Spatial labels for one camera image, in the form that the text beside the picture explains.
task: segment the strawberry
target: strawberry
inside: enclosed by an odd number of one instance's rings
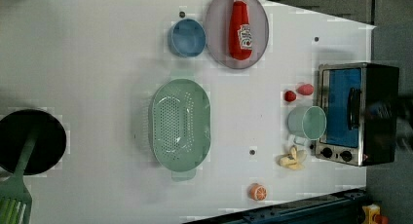
[[[285,95],[284,95],[285,101],[291,102],[291,101],[294,101],[296,98],[297,98],[297,95],[293,91],[285,92]]]

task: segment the oven knob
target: oven knob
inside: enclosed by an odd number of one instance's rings
[[[330,148],[324,148],[324,149],[321,151],[321,153],[322,153],[322,155],[323,155],[325,158],[331,158],[331,156],[333,155],[333,151],[331,151]]]
[[[344,151],[343,153],[340,154],[340,156],[344,160],[344,162],[349,162],[353,158],[352,153],[349,151]]]

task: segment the toaster oven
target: toaster oven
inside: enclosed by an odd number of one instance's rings
[[[353,166],[394,161],[396,118],[365,115],[398,94],[398,68],[373,63],[319,67],[317,103],[327,118],[316,157]]]

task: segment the blue bowl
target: blue bowl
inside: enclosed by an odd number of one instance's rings
[[[169,49],[177,56],[198,56],[207,43],[203,27],[193,19],[183,19],[169,30]]]

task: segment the white table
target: white table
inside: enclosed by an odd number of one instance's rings
[[[32,224],[179,223],[365,186],[365,168],[311,156],[293,171],[276,157],[293,107],[282,92],[314,83],[321,63],[369,61],[373,28],[261,1],[270,41],[253,67],[223,67],[208,50],[173,56],[165,35],[179,10],[202,19],[210,1],[0,0],[0,114],[47,107],[69,133],[61,164],[24,178]],[[211,102],[210,152],[179,183],[146,137],[150,97],[170,74],[193,76]],[[266,201],[247,197],[253,182]]]

